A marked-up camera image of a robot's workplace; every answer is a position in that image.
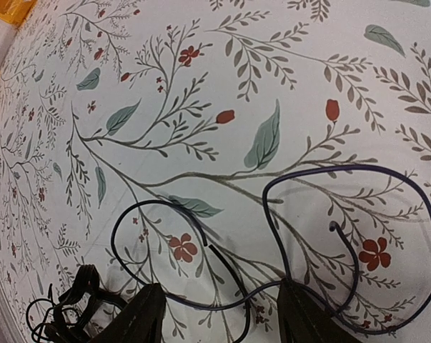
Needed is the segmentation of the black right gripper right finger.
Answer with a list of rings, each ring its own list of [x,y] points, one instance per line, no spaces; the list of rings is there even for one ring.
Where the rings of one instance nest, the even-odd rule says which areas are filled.
[[[282,280],[277,297],[281,342],[357,342],[304,292],[298,283]]]

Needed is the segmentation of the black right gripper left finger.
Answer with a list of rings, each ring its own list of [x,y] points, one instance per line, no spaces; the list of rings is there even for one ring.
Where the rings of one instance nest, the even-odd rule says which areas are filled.
[[[89,342],[161,342],[166,296],[160,284],[147,284],[113,321]]]

